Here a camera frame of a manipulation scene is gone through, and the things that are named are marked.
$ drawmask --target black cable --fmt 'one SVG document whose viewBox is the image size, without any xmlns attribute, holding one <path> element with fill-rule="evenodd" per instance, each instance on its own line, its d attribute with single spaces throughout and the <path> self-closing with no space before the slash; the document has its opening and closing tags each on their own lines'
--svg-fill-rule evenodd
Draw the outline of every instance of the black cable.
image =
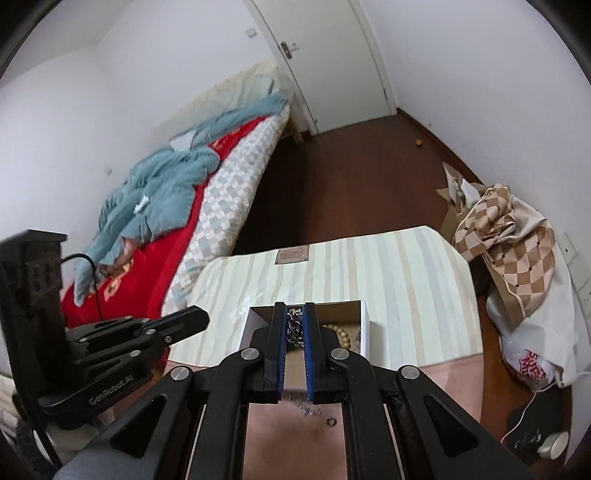
<svg viewBox="0 0 591 480">
<path fill-rule="evenodd" d="M 91 257 L 89 257 L 86 254 L 71 254 L 68 255 L 67 257 L 64 257 L 60 260 L 60 263 L 66 263 L 70 260 L 73 260 L 74 258 L 84 258 L 85 260 L 87 260 L 90 263 L 90 266 L 92 267 L 92 280 L 94 280 L 95 282 L 95 300 L 96 300 L 96 310 L 99 312 L 99 317 L 100 317 L 100 321 L 104 321 L 103 318 L 103 314 L 100 311 L 100 303 L 99 303 L 99 286 L 96 283 L 96 264 L 94 262 L 94 260 L 91 259 Z"/>
</svg>

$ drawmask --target checkered mattress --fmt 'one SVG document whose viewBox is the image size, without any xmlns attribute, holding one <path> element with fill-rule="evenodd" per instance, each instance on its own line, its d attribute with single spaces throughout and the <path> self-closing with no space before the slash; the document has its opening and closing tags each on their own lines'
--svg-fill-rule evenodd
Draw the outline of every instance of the checkered mattress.
<svg viewBox="0 0 591 480">
<path fill-rule="evenodd" d="M 238 142 L 209 181 L 199 221 L 164 298 L 162 315 L 185 308 L 204 267 L 215 258 L 232 253 L 289 116 L 290 108 L 286 105 L 279 115 L 263 120 Z"/>
</svg>

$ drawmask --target wall outlet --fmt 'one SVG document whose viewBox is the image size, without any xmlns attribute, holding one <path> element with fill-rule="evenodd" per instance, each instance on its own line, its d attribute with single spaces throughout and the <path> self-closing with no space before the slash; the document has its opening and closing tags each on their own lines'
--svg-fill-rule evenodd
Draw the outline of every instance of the wall outlet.
<svg viewBox="0 0 591 480">
<path fill-rule="evenodd" d="M 577 293 L 585 318 L 591 316 L 591 279 Z"/>
<path fill-rule="evenodd" d="M 574 245 L 573 239 L 570 237 L 570 233 L 565 232 L 560 242 L 558 242 L 558 246 L 562 251 L 562 255 L 566 263 L 570 265 L 570 263 L 574 260 L 577 256 L 579 251 L 577 247 Z"/>
<path fill-rule="evenodd" d="M 579 253 L 571 263 L 569 263 L 570 279 L 573 282 L 573 287 L 576 291 L 579 291 L 587 283 L 587 280 L 591 278 L 589 274 L 589 267 L 585 261 L 583 254 Z"/>
</svg>

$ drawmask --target baseboard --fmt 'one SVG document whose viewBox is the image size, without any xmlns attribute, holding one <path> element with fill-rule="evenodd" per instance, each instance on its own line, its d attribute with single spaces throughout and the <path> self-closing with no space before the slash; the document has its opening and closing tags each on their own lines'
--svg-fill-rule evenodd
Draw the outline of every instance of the baseboard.
<svg viewBox="0 0 591 480">
<path fill-rule="evenodd" d="M 427 127 L 419 123 L 417 120 L 415 120 L 412 116 L 410 116 L 401 108 L 397 108 L 396 112 L 402 117 L 404 117 L 404 119 L 408 120 L 409 123 L 413 124 L 418 130 L 420 130 L 422 135 L 425 138 L 428 138 L 430 142 L 439 150 L 442 156 L 446 159 L 446 162 L 449 163 L 458 172 L 460 172 L 467 181 L 483 183 L 478 178 L 478 176 L 468 167 L 468 165 L 466 165 L 462 161 L 462 159 L 453 152 L 451 148 L 449 148 L 445 143 L 443 143 L 435 135 L 433 135 L 433 133 Z"/>
</svg>

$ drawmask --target white pillow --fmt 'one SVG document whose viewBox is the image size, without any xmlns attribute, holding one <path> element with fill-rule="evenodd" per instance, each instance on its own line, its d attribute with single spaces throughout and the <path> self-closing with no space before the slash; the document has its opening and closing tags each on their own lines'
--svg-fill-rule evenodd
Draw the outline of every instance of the white pillow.
<svg viewBox="0 0 591 480">
<path fill-rule="evenodd" d="M 187 150 L 191 149 L 191 142 L 193 141 L 195 132 L 195 129 L 189 130 L 186 133 L 174 137 L 170 141 L 170 146 L 173 148 L 175 152 L 186 152 Z"/>
</svg>

